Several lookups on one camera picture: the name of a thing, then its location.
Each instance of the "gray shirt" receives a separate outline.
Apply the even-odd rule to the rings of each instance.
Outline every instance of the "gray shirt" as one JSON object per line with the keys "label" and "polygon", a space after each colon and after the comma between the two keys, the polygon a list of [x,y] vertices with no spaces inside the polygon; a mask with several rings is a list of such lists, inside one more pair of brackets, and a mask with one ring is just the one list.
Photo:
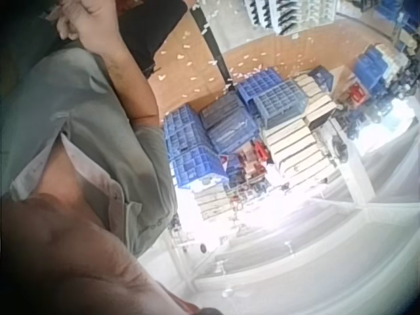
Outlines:
{"label": "gray shirt", "polygon": [[156,241],[177,209],[163,131],[131,128],[90,53],[72,48],[44,58],[3,106],[2,195],[26,199],[61,140],[109,231],[135,256]]}

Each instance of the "man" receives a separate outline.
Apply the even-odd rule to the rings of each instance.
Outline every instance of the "man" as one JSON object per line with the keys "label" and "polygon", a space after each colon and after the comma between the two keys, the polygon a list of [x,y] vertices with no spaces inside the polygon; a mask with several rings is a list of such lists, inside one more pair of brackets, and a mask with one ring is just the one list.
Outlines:
{"label": "man", "polygon": [[177,203],[158,106],[114,0],[63,0],[62,12],[61,36],[86,50],[46,57],[4,104],[2,313],[16,295],[40,314],[216,312],[168,294],[137,263]]}

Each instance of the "floor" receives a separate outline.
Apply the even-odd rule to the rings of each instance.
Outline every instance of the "floor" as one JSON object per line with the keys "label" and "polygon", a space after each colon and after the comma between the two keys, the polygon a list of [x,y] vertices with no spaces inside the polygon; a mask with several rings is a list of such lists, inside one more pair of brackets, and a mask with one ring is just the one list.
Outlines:
{"label": "floor", "polygon": [[[222,37],[215,30],[216,40]],[[374,43],[386,40],[363,25],[346,19],[299,34],[282,37],[264,35],[224,52],[233,84],[260,69],[274,67],[284,77],[323,65],[329,70],[345,65]],[[226,48],[219,45],[221,51]],[[212,54],[192,15],[188,13],[168,37],[156,55],[157,71],[150,78],[160,108],[161,118],[189,102],[197,111],[210,105],[227,90]]]}

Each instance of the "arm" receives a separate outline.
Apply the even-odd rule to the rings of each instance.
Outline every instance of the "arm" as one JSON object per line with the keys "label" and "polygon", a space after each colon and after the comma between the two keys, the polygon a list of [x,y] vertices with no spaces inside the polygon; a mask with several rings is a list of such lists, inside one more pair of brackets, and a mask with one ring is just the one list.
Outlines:
{"label": "arm", "polygon": [[74,26],[83,46],[105,62],[121,104],[132,125],[159,126],[156,98],[118,30],[114,0],[63,0],[58,21],[61,38]]}
{"label": "arm", "polygon": [[131,125],[158,127],[155,95],[125,44],[102,57]]}

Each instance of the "blue plastic crate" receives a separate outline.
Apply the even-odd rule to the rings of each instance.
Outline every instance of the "blue plastic crate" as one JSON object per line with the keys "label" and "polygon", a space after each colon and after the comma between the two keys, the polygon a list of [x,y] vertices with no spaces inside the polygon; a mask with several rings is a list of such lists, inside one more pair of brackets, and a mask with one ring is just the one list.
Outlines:
{"label": "blue plastic crate", "polygon": [[242,107],[233,111],[208,130],[208,135],[219,154],[231,154],[259,132],[257,123]]}
{"label": "blue plastic crate", "polygon": [[163,121],[163,130],[165,137],[172,135],[176,131],[184,128],[185,125],[196,123],[201,125],[198,114],[190,107],[189,104],[182,105],[177,110],[166,115]]}
{"label": "blue plastic crate", "polygon": [[373,61],[373,63],[380,69],[383,75],[388,68],[388,64],[385,62],[385,60],[382,59],[381,52],[378,51],[375,47],[369,47],[366,49],[365,55]]}
{"label": "blue plastic crate", "polygon": [[178,186],[195,192],[227,182],[219,156],[206,146],[198,146],[173,160]]}
{"label": "blue plastic crate", "polygon": [[266,129],[301,115],[308,104],[308,97],[293,81],[287,80],[255,98]]}
{"label": "blue plastic crate", "polygon": [[308,73],[313,77],[318,86],[328,92],[333,90],[334,76],[326,70],[323,66],[318,66]]}
{"label": "blue plastic crate", "polygon": [[383,71],[364,54],[358,57],[353,72],[368,91],[378,84],[383,75]]}
{"label": "blue plastic crate", "polygon": [[270,68],[242,81],[238,84],[237,90],[249,112],[254,114],[254,109],[256,110],[255,103],[253,104],[254,98],[281,82],[283,82],[282,77]]}
{"label": "blue plastic crate", "polygon": [[210,129],[230,112],[243,107],[243,103],[234,91],[220,97],[216,102],[204,108],[199,116],[205,129]]}
{"label": "blue plastic crate", "polygon": [[182,129],[169,135],[166,138],[166,145],[169,159],[173,159],[199,145],[212,148],[203,126],[197,123],[187,124]]}

